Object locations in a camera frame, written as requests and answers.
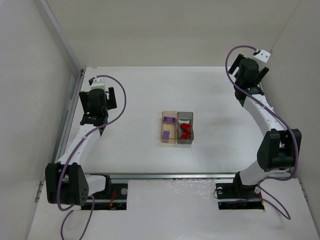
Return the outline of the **purple lego brick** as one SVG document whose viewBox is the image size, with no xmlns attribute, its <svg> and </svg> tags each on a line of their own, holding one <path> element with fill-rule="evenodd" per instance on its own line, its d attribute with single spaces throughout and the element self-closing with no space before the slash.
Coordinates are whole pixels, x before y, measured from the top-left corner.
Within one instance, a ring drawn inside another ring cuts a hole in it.
<svg viewBox="0 0 320 240">
<path fill-rule="evenodd" d="M 162 138 L 163 139 L 170 139 L 170 131 L 169 130 L 164 130 L 162 133 Z"/>
<path fill-rule="evenodd" d="M 163 122 L 167 124 L 174 124 L 176 122 L 176 118 L 172 116 L 164 116 Z"/>
</svg>

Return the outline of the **red lego brick assembly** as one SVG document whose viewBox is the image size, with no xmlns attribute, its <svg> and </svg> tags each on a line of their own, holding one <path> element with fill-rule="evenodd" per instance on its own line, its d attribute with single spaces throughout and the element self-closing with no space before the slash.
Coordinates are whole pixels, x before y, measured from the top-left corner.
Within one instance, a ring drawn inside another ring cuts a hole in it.
<svg viewBox="0 0 320 240">
<path fill-rule="evenodd" d="M 191 137 L 192 133 L 191 133 L 191 127 L 192 125 L 189 123 L 182 123 L 180 125 L 180 129 L 182 130 L 182 133 L 180 134 L 179 139 L 181 140 L 187 140 Z"/>
</svg>

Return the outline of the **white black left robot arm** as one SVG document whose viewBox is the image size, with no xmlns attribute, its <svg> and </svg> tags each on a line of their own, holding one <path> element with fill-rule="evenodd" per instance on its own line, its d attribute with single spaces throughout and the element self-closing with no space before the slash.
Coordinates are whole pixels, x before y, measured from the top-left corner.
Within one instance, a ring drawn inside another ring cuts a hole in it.
<svg viewBox="0 0 320 240">
<path fill-rule="evenodd" d="M 56 163 L 45 168 L 47 200 L 50 204 L 83 206 L 88 197 L 106 189 L 107 177 L 84 173 L 89 153 L 104 131 L 108 111 L 117 108 L 113 87 L 79 93 L 83 116 L 76 137 Z"/>
</svg>

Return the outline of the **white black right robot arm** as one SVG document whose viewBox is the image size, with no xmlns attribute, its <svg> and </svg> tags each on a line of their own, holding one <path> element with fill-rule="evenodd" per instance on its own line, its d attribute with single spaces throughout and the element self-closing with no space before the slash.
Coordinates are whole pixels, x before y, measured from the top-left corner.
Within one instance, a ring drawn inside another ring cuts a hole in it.
<svg viewBox="0 0 320 240">
<path fill-rule="evenodd" d="M 235 77 L 235 98 L 250 113 L 263 135 L 256 161 L 237 172 L 233 179 L 233 199 L 247 199 L 273 172 L 295 167 L 299 156 L 302 133 L 290 128 L 277 116 L 259 86 L 268 71 L 267 67 L 260 69 L 254 59 L 242 54 L 227 71 Z"/>
</svg>

